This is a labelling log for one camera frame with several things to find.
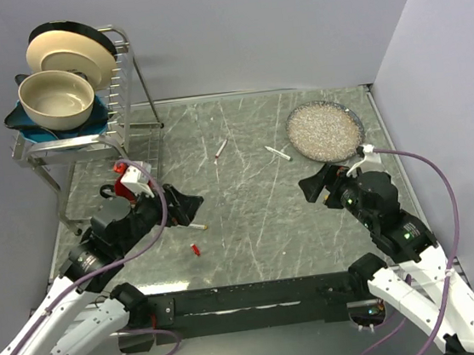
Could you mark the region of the yellow white marker pen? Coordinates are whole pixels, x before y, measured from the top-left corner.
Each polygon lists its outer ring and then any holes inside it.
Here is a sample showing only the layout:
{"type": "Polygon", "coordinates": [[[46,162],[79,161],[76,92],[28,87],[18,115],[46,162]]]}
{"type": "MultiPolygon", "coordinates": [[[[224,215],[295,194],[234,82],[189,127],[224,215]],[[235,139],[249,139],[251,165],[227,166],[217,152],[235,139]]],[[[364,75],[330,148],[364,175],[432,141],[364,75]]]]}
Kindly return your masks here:
{"type": "Polygon", "coordinates": [[[208,226],[207,226],[207,225],[204,225],[204,224],[198,225],[198,224],[195,224],[195,223],[194,223],[194,224],[189,224],[188,227],[191,228],[191,229],[193,229],[193,230],[197,229],[197,230],[199,230],[199,231],[208,230],[208,226]]]}

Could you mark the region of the green white marker pen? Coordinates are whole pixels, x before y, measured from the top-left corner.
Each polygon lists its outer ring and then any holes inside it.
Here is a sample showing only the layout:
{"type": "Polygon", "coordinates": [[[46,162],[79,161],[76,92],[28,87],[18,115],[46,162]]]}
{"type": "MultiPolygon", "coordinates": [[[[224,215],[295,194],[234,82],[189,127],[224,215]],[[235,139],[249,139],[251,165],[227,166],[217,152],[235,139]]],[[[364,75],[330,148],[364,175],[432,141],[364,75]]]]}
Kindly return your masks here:
{"type": "Polygon", "coordinates": [[[282,151],[279,151],[279,150],[277,150],[277,149],[275,149],[275,148],[272,148],[272,147],[270,147],[270,146],[265,146],[265,149],[266,149],[268,152],[270,152],[270,153],[272,153],[272,154],[274,154],[274,155],[276,155],[276,156],[278,156],[278,157],[281,157],[282,159],[284,159],[284,160],[286,160],[286,161],[292,161],[292,160],[293,160],[293,159],[292,159],[289,155],[287,155],[286,153],[284,153],[284,152],[282,152],[282,151]]]}

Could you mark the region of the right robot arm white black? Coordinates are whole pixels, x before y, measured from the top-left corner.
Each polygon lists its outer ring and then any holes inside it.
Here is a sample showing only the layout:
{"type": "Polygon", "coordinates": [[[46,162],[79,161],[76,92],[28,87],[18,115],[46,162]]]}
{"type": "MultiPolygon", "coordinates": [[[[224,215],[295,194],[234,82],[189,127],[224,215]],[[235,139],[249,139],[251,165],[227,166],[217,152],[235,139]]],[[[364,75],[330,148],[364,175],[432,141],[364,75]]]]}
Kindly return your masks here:
{"type": "Polygon", "coordinates": [[[402,210],[388,173],[326,163],[300,180],[299,187],[309,203],[327,190],[326,207],[347,210],[367,228],[378,249],[420,286],[413,288],[369,254],[350,265],[354,295],[392,305],[428,335],[425,346],[436,345],[443,355],[474,355],[474,292],[450,266],[430,229],[402,210]]]}

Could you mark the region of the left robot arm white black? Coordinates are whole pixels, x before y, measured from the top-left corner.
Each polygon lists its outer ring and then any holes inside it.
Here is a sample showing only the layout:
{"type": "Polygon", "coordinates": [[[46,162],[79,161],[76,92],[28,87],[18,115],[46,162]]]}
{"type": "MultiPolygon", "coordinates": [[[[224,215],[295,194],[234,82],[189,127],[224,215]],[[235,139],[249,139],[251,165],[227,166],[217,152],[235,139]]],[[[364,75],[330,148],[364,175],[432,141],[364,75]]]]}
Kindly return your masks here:
{"type": "Polygon", "coordinates": [[[169,184],[153,197],[141,193],[136,203],[122,197],[105,200],[41,305],[0,355],[88,355],[113,332],[146,323],[146,296],[123,283],[79,325],[73,324],[144,236],[155,226],[189,226],[202,204],[203,197],[187,196],[169,184]]]}

